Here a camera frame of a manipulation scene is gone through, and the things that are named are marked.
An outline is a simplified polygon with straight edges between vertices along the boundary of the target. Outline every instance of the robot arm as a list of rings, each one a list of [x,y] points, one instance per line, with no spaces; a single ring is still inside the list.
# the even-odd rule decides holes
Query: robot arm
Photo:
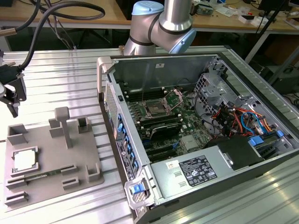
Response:
[[[154,1],[135,3],[124,55],[154,54],[155,45],[170,54],[185,52],[196,35],[190,8],[191,0],[166,0],[165,8]]]

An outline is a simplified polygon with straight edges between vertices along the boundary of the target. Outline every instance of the warning label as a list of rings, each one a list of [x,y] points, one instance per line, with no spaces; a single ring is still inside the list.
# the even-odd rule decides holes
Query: warning label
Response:
[[[184,175],[191,187],[210,181],[217,177],[209,161],[204,155],[180,162]]]

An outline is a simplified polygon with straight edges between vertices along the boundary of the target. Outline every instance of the motherboard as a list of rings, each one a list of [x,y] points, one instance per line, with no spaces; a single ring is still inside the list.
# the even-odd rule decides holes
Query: motherboard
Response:
[[[151,162],[203,149],[213,133],[195,113],[190,95],[174,88],[161,91],[161,98],[147,93],[138,101],[127,97],[131,117]]]

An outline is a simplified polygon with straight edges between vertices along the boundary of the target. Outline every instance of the white label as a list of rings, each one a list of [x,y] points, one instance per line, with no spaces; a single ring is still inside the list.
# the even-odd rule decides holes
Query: white label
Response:
[[[208,173],[209,176],[215,175],[215,172]]]
[[[159,69],[159,68],[164,68],[164,63],[163,64],[156,64],[156,69]]]
[[[166,163],[168,169],[178,167],[178,160],[170,161]]]

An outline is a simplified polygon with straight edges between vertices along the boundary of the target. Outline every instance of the slotted aluminum surface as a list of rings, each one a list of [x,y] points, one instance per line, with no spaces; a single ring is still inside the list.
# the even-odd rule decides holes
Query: slotted aluminum surface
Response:
[[[222,52],[299,127],[298,112],[262,83],[232,50],[207,46],[191,47],[188,52]],[[5,53],[3,63],[15,61],[20,64],[26,55],[26,52]],[[36,52],[24,72],[28,99],[21,103],[19,117],[11,118],[6,106],[0,104],[0,140],[6,139],[8,125],[23,123],[31,128],[47,124],[48,119],[54,117],[54,108],[59,106],[68,106],[72,119],[88,116],[93,124],[105,178],[101,185],[8,213],[3,212],[1,205],[0,223],[133,223],[96,96],[96,60],[100,56],[113,55],[119,55],[118,49]],[[228,79],[241,94],[247,93],[232,74]],[[5,142],[2,142],[0,164],[4,163],[4,151]],[[3,166],[0,167],[2,180]],[[299,157],[295,157],[262,177],[163,217],[156,223],[296,223],[299,221],[298,189]]]

